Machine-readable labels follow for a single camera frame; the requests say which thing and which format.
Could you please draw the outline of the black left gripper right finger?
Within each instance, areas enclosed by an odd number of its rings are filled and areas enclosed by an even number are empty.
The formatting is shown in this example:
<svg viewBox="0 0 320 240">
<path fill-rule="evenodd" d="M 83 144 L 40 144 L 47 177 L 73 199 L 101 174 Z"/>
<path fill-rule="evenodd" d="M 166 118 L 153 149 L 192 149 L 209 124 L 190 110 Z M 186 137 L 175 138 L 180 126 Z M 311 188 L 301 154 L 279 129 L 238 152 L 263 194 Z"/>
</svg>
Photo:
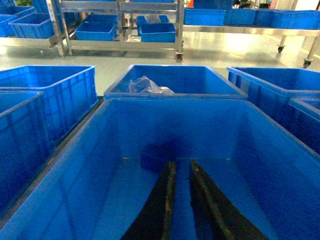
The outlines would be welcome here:
<svg viewBox="0 0 320 240">
<path fill-rule="evenodd" d="M 267 240 L 195 160 L 190 162 L 191 206 L 198 240 Z"/>
</svg>

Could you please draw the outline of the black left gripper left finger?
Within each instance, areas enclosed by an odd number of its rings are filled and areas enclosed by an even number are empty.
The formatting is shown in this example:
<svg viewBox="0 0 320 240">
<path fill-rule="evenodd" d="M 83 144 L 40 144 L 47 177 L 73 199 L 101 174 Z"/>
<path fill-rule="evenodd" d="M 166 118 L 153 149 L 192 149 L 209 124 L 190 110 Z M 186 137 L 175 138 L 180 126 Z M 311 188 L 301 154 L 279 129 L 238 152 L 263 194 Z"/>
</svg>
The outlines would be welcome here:
<svg viewBox="0 0 320 240">
<path fill-rule="evenodd" d="M 121 237 L 122 240 L 169 240 L 176 194 L 176 164 L 162 169 L 143 208 Z"/>
</svg>

